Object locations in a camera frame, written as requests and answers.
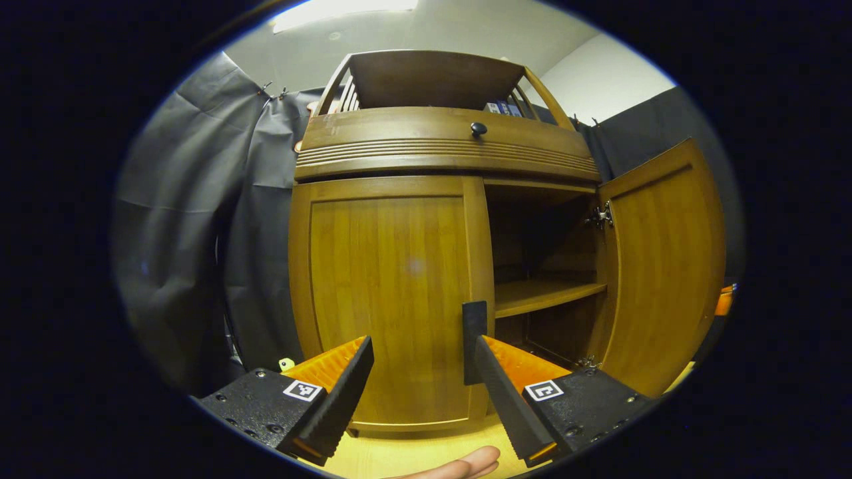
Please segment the wooden double-door shoe cabinet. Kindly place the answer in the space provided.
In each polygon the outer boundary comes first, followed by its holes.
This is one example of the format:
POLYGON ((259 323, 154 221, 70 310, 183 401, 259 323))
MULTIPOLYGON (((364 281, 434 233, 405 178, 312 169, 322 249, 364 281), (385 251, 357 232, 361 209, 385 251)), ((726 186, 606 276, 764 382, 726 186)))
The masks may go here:
POLYGON ((349 433, 493 414, 471 334, 647 397, 705 341, 726 265, 691 134, 613 177, 528 67, 447 51, 347 55, 296 158, 290 292, 305 355, 372 337, 349 433))

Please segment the wooden cabinet door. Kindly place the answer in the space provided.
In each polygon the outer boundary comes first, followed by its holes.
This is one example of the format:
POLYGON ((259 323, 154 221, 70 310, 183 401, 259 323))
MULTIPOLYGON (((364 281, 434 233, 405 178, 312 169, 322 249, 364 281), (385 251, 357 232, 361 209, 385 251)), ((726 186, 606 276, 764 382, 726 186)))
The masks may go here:
POLYGON ((482 421, 488 394, 465 384, 463 304, 486 301, 494 267, 478 176, 298 183, 288 228, 290 297, 305 357, 357 337, 374 364, 351 427, 448 430, 482 421))
POLYGON ((599 187, 610 259, 602 369, 658 398, 713 322, 726 267, 724 212, 694 138, 599 187))

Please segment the ceiling light panel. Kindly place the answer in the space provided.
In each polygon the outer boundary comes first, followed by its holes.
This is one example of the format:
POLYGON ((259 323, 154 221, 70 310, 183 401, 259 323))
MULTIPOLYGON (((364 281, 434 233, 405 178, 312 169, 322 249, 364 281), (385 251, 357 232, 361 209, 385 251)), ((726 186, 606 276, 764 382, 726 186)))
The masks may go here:
POLYGON ((353 13, 408 11, 419 0, 306 0, 271 19, 273 34, 353 13))

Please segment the wooden inner cabinet shelf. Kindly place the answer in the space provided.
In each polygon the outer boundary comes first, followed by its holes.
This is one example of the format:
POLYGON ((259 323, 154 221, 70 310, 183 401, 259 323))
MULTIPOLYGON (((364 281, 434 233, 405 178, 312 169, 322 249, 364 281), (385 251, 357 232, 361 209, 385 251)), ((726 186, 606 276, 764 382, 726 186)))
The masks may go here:
POLYGON ((497 319, 577 301, 606 291, 606 284, 562 279, 517 280, 495 286, 497 319))

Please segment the wooden cabinet drawer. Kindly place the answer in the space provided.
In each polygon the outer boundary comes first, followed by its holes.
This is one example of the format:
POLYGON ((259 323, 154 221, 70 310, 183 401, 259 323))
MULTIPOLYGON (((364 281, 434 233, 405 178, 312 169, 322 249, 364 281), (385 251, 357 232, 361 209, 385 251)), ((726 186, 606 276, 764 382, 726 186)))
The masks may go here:
POLYGON ((599 182, 581 134, 532 119, 448 107, 383 107, 311 118, 299 181, 366 172, 469 170, 599 182), (488 132, 471 136, 471 123, 488 132))

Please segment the black backdrop cloth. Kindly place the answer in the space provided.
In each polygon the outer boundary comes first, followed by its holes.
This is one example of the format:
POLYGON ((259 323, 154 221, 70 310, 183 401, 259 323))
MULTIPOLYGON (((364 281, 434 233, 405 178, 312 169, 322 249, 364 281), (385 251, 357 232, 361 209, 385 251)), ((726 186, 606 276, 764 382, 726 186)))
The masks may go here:
MULTIPOLYGON (((218 361, 274 368, 302 351, 290 297, 288 228, 310 112, 274 99, 226 55, 203 66, 147 122, 116 189, 112 262, 128 321, 162 375, 200 394, 218 361)), ((711 167, 724 212, 722 288, 743 243, 728 239, 732 179, 711 167)))

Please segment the black door handle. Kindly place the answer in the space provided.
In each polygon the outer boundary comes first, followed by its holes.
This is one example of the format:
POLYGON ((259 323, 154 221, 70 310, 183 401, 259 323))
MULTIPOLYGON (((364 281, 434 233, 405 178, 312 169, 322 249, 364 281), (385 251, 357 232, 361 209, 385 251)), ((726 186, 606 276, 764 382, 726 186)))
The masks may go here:
POLYGON ((487 301, 465 302, 462 305, 463 382, 465 386, 481 384, 477 368, 477 340, 487 334, 487 301))

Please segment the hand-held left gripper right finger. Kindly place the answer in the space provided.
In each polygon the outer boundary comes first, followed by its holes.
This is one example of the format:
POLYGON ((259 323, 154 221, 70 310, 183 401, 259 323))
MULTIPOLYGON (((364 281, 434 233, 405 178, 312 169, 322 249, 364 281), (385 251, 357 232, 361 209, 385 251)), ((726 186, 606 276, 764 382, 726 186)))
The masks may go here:
POLYGON ((656 406, 600 368, 570 371, 485 335, 475 341, 475 370, 528 467, 584 454, 656 406))

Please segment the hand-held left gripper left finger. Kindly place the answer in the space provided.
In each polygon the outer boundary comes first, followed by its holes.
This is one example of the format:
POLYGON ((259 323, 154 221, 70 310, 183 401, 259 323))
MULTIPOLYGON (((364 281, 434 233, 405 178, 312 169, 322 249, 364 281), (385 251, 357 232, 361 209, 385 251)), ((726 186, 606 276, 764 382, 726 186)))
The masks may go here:
POLYGON ((285 372, 256 368, 198 405, 250 440, 323 466, 350 428, 373 364, 372 339, 361 336, 285 372))

